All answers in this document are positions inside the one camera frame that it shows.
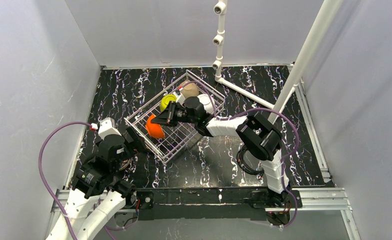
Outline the yellow-green bowl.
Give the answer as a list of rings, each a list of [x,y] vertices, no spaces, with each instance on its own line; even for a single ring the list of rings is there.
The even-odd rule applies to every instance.
[[[162,97],[160,101],[160,112],[163,112],[170,102],[175,102],[177,97],[173,94],[168,94]]]

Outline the orange bowl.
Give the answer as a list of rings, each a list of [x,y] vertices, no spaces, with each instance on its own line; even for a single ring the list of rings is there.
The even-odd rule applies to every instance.
[[[146,128],[150,137],[155,138],[155,139],[163,139],[163,138],[165,138],[165,134],[162,130],[161,125],[152,122],[152,120],[155,117],[156,116],[154,114],[151,114],[149,116],[149,118],[146,121],[145,128]]]

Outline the beige bowl white inside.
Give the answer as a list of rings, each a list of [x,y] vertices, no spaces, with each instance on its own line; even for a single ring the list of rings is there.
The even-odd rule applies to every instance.
[[[197,97],[200,92],[197,84],[190,82],[189,80],[182,82],[179,85],[179,91],[184,98]]]

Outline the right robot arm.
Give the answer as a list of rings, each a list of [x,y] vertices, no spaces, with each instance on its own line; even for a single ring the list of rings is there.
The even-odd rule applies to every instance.
[[[294,124],[282,113],[266,109],[252,108],[232,117],[218,117],[207,111],[198,97],[189,97],[183,104],[175,101],[150,120],[150,123],[176,127],[178,123],[190,123],[202,136],[239,137],[243,146],[236,155],[236,162],[246,174],[265,177],[267,183],[267,206],[282,207],[283,211],[268,212],[270,225],[284,228],[292,224],[298,210],[296,196],[291,192],[291,184],[285,173],[285,157],[281,152],[281,132],[263,116],[270,112],[280,116],[292,128],[296,137],[291,156],[299,148],[300,139]]]

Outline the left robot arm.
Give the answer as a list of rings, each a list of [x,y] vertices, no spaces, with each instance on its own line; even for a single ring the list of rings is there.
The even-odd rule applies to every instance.
[[[146,150],[144,139],[132,127],[124,133],[115,128],[99,130],[102,138],[72,178],[65,205],[49,191],[61,210],[49,240],[92,240],[113,215],[136,193],[123,179],[124,162]]]

